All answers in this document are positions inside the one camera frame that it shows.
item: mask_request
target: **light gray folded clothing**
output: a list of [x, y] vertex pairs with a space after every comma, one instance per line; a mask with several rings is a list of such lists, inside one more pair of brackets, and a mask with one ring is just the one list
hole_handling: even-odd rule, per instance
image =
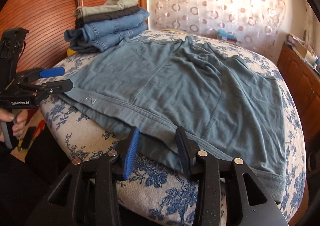
[[139, 0], [107, 0], [101, 6], [79, 6], [73, 15], [77, 18], [86, 17], [93, 14], [110, 13], [136, 6]]

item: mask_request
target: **wall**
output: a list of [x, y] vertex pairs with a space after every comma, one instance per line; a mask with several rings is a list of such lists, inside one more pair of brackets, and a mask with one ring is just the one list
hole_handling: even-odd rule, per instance
[[282, 45], [286, 40], [287, 33], [293, 33], [300, 39], [303, 39], [303, 33], [307, 20], [306, 0], [286, 0], [287, 11], [286, 17], [280, 26], [278, 39], [275, 43], [275, 53], [273, 63], [278, 61]]
[[315, 41], [313, 50], [315, 51], [316, 55], [320, 56], [320, 22], [315, 17]]

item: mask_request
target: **sheer curtain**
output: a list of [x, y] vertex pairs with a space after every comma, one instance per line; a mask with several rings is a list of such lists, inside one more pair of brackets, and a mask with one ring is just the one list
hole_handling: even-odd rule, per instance
[[151, 30], [177, 29], [215, 38], [222, 28], [266, 57], [284, 20], [284, 0], [148, 0]]

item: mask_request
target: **blue jeans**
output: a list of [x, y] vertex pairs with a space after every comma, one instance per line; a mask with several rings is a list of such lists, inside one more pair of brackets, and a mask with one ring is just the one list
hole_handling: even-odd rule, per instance
[[119, 31], [137, 27], [141, 22], [145, 21], [149, 15], [148, 11], [140, 8], [137, 13], [132, 15], [113, 20], [88, 23], [80, 29], [66, 30], [64, 39], [67, 42], [72, 42], [74, 40], [79, 40], [81, 42], [94, 41], [112, 33], [118, 33]]
[[124, 37], [133, 38], [141, 34], [147, 29], [147, 27], [148, 25], [145, 22], [142, 22], [137, 27], [108, 34], [91, 42], [75, 39], [70, 42], [70, 49], [80, 53], [91, 53], [96, 52], [94, 49], [97, 48], [100, 52], [104, 52], [107, 49], [119, 44]]

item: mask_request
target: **human hand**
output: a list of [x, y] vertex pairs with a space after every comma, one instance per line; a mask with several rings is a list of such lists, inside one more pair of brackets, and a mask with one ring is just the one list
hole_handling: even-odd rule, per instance
[[[17, 122], [12, 127], [14, 136], [20, 137], [23, 135], [26, 127], [27, 118], [28, 118], [28, 111], [26, 109], [21, 110], [21, 112], [17, 115]], [[13, 119], [14, 119], [14, 114], [0, 108], [0, 121], [11, 122]], [[0, 127], [0, 141], [4, 142], [4, 136], [2, 134], [1, 127]]]

